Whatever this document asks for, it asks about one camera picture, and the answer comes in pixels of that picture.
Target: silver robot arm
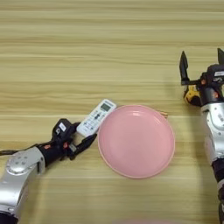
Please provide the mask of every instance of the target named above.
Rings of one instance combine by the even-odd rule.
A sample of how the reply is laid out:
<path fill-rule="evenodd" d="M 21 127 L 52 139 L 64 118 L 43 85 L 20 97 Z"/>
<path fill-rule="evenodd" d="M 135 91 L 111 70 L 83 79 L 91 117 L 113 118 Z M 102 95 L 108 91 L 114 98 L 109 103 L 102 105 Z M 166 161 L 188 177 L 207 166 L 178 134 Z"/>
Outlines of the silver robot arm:
<path fill-rule="evenodd" d="M 10 157 L 0 179 L 0 211 L 4 222 L 17 223 L 28 193 L 28 184 L 45 172 L 45 160 L 37 147 L 22 150 Z"/>
<path fill-rule="evenodd" d="M 10 157 L 0 179 L 0 224 L 18 223 L 29 183 L 43 174 L 48 165 L 64 157 L 73 160 L 92 144 L 96 134 L 74 145 L 74 133 L 78 125 L 60 119 L 52 130 L 50 142 L 35 144 Z"/>
<path fill-rule="evenodd" d="M 181 85 L 195 86 L 195 91 L 189 93 L 194 102 L 192 105 L 201 107 L 202 122 L 206 134 L 205 148 L 208 163 L 213 167 L 213 173 L 218 183 L 220 224 L 224 224 L 224 52 L 218 48 L 219 64 L 211 65 L 202 73 L 198 80 L 190 80 L 187 74 L 188 62 L 185 52 L 182 52 L 179 71 Z"/>
<path fill-rule="evenodd" d="M 207 104 L 201 108 L 206 133 L 205 148 L 208 163 L 224 158 L 224 102 Z"/>

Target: black cable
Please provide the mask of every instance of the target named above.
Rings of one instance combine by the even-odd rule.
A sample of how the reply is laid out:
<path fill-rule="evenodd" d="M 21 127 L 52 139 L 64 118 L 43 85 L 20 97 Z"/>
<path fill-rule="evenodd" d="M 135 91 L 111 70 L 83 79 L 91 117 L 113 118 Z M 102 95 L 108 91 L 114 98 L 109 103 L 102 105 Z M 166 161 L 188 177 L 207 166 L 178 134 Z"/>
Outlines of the black cable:
<path fill-rule="evenodd" d="M 17 153 L 18 150 L 0 150 L 0 157 L 1 156 L 9 156 Z"/>

